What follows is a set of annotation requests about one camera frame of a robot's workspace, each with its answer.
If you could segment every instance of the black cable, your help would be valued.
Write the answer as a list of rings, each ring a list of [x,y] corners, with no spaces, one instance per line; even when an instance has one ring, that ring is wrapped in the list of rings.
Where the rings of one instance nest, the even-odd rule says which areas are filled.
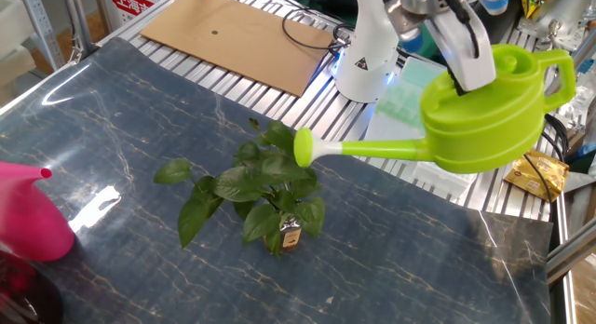
[[[544,184],[544,187],[547,189],[547,196],[549,197],[549,203],[553,203],[552,195],[550,194],[550,189],[549,189],[549,185],[547,184],[547,180],[544,179],[544,176],[542,176],[542,173],[540,172],[540,170],[538,170],[538,167],[534,164],[534,162],[532,162],[532,160],[530,160],[530,158],[528,157],[527,154],[524,154],[523,157],[525,157],[525,159],[528,161],[530,166],[532,166],[532,168],[534,169],[536,174],[538,174],[538,176],[540,177],[540,180],[542,180],[542,184]]]
[[[327,46],[327,47],[319,47],[319,46],[312,46],[312,45],[308,45],[308,44],[305,44],[304,42],[302,42],[302,41],[300,41],[300,40],[298,40],[298,39],[294,38],[293,36],[291,36],[291,35],[288,33],[288,30],[286,29],[286,21],[288,21],[288,18],[290,17],[290,15],[291,15],[292,13],[295,13],[295,12],[299,12],[299,11],[310,11],[310,10],[312,10],[312,8],[309,8],[309,7],[300,7],[300,8],[296,8],[296,9],[294,9],[294,10],[292,10],[292,11],[288,12],[288,14],[286,14],[286,15],[283,17],[283,20],[281,21],[281,29],[283,30],[283,33],[284,33],[286,36],[288,36],[288,37],[290,38],[290,40],[291,40],[291,41],[295,42],[296,44],[298,44],[298,45],[300,45],[300,46],[302,46],[302,47],[307,47],[307,48],[312,48],[312,49],[325,49],[325,50],[330,50],[330,49],[339,49],[339,48],[341,48],[341,47],[344,47],[344,46],[345,46],[344,44],[341,44],[341,45],[333,45],[333,46]]]
[[[550,143],[550,145],[552,145],[552,148],[555,150],[555,152],[557,152],[557,156],[559,157],[559,160],[563,161],[563,157],[562,157],[562,152],[561,149],[559,148],[559,146],[557,145],[557,143],[552,140],[552,138],[550,138],[550,136],[547,134],[547,132],[542,132],[542,137],[544,137],[544,139],[547,140],[547,142]]]
[[[561,140],[562,144],[562,151],[564,154],[569,151],[569,138],[567,138],[567,128],[565,125],[562,124],[561,120],[557,119],[556,117],[546,114],[544,118],[547,120],[547,123],[554,128],[556,132],[556,136],[558,139]]]

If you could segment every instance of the watering can handle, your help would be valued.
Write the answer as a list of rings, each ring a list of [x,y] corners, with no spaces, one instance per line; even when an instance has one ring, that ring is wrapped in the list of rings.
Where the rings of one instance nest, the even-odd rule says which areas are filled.
[[[545,114],[555,110],[561,105],[570,101],[576,94],[576,70],[574,61],[563,49],[553,49],[534,53],[538,60],[540,70],[544,73],[549,66],[557,64],[561,76],[561,89],[552,95],[545,97]]]

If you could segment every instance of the watering can spout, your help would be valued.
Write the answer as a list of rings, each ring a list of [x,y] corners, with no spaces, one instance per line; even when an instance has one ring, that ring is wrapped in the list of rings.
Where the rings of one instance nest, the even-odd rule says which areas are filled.
[[[425,139],[386,142],[325,142],[313,135],[308,128],[301,128],[296,132],[294,154],[300,167],[308,167],[315,159],[324,155],[432,161],[432,155],[428,151]]]
[[[46,168],[0,162],[0,182],[12,185],[29,185],[37,180],[49,179],[52,171]]]

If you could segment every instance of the plant stem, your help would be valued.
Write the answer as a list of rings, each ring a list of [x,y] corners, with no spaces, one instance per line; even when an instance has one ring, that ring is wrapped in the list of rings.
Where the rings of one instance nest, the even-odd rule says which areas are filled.
[[[193,183],[193,184],[196,186],[196,180],[195,180],[195,178],[193,177],[193,174],[190,174],[190,181],[191,181],[191,182],[192,182],[192,183]]]

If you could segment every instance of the metal rail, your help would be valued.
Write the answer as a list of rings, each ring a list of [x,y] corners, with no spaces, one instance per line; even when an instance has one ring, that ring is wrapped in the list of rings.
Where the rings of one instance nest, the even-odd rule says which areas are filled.
[[[39,47],[39,50],[46,57],[49,65],[57,71],[64,65],[64,57],[58,46],[56,35],[52,29],[52,25],[49,23],[46,10],[41,0],[22,0],[27,8],[31,22],[34,25],[35,32],[37,33],[38,40],[35,44]]]

